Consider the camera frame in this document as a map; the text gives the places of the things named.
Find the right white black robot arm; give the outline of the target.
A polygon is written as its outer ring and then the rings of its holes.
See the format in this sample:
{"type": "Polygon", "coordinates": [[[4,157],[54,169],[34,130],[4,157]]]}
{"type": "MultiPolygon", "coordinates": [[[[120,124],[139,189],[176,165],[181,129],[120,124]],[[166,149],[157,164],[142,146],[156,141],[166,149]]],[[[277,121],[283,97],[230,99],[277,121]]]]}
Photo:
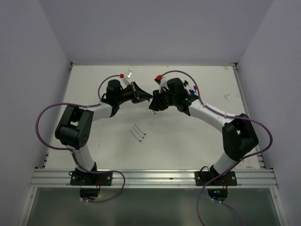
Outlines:
{"type": "Polygon", "coordinates": [[[239,116],[220,116],[216,109],[210,111],[206,105],[201,104],[197,95],[187,92],[179,78],[166,81],[162,76],[157,76],[155,82],[159,89],[153,91],[149,109],[158,112],[174,106],[178,111],[200,119],[221,132],[224,153],[209,169],[210,181],[220,185],[226,180],[225,171],[259,143],[249,117],[243,113],[239,116]]]}

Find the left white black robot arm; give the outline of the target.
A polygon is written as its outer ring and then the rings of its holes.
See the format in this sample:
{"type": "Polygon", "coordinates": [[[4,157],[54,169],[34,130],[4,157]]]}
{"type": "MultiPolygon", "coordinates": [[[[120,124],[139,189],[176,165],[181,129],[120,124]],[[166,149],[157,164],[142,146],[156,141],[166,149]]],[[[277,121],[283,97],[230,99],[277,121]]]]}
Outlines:
{"type": "Polygon", "coordinates": [[[76,168],[82,171],[81,179],[87,185],[98,179],[96,163],[87,146],[92,123],[115,116],[122,103],[131,101],[137,104],[148,101],[152,95],[142,90],[135,82],[122,88],[118,80],[108,82],[105,97],[94,107],[84,108],[68,104],[55,130],[55,137],[70,150],[76,168]]]}

